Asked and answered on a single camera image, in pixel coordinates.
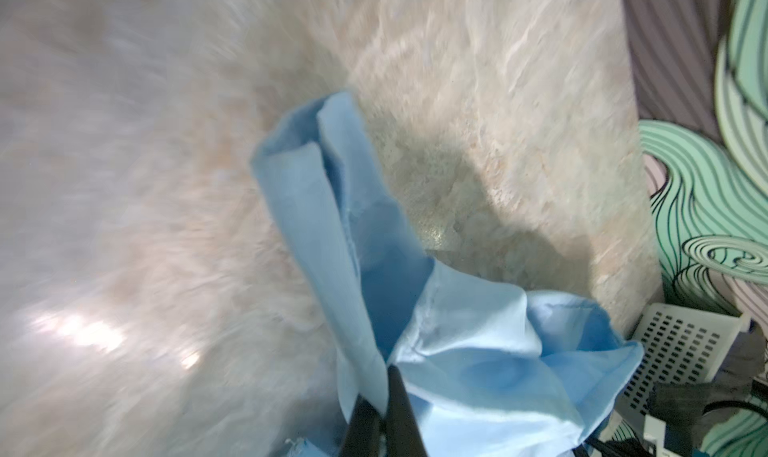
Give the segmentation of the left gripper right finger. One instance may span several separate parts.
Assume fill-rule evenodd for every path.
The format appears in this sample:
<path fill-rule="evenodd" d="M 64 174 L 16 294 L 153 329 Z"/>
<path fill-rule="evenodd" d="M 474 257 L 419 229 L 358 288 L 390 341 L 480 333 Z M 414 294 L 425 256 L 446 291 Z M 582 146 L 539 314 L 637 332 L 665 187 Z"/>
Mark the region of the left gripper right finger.
<path fill-rule="evenodd" d="M 388 367 L 389 402 L 384 419 L 388 457 L 426 457 L 427 452 L 400 371 Z"/>

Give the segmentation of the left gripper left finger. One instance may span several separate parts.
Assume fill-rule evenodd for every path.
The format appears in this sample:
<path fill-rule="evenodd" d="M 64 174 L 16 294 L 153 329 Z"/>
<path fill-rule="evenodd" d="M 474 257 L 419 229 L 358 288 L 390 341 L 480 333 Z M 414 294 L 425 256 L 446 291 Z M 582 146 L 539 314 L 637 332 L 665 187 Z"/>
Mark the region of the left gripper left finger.
<path fill-rule="evenodd" d="M 338 453 L 339 457 L 378 457 L 382 445 L 382 417 L 358 397 Z"/>

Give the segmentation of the light blue long sleeve shirt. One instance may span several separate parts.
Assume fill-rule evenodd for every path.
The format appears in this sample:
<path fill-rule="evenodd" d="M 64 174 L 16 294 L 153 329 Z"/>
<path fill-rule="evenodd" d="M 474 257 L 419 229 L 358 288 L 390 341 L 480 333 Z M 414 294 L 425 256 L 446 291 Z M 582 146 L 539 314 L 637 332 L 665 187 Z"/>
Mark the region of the light blue long sleeve shirt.
<path fill-rule="evenodd" d="M 251 165 L 334 336 L 345 415 L 384 410 L 395 366 L 431 456 L 564 456 L 608 418 L 642 346 L 592 300 L 429 256 L 350 94 L 287 113 Z"/>

